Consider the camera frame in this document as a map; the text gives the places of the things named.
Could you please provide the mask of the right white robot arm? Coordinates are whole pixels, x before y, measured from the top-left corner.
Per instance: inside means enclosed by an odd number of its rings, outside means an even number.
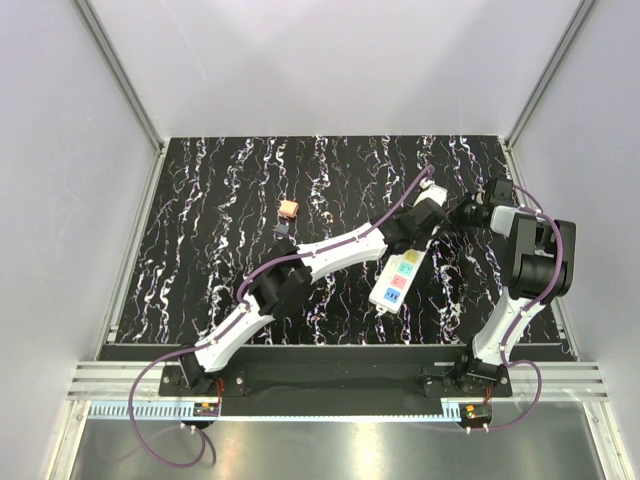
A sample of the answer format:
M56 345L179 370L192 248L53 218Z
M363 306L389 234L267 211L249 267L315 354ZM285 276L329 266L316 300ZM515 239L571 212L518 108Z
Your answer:
M501 297L453 374L457 390L472 397L509 364L531 320L569 291L577 225L525 206L481 203L474 195L460 201L450 218L456 226L487 228L506 238Z

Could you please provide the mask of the white power strip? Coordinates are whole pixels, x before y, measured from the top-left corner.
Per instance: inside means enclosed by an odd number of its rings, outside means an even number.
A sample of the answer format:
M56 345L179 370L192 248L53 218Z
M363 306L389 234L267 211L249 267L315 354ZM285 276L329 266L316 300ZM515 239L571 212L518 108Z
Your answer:
M379 313L400 311L425 255L425 251L409 249L389 257L369 294L369 302Z

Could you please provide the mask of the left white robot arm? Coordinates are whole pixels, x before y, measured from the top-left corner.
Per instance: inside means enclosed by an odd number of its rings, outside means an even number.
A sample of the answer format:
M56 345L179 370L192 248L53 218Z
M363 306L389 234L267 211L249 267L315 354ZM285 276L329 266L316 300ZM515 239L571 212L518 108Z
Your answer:
M314 283L356 264L386 260L369 302L384 313L397 313L424 259L426 244L446 219L444 203L425 194L411 207L338 237L301 245L277 242L268 261L241 284L236 308L191 352L179 357L181 384L193 395L208 394L216 372L250 337L275 320L293 318L312 295Z

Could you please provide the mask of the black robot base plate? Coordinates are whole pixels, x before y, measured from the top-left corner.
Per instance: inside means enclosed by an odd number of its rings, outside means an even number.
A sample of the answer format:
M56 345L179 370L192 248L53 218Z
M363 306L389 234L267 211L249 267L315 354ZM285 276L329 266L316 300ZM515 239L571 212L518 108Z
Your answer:
M162 396L206 397L223 383L225 417L427 415L446 396L482 395L440 379L464 360L464 345L243 346L221 370L207 373L193 358L167 361Z

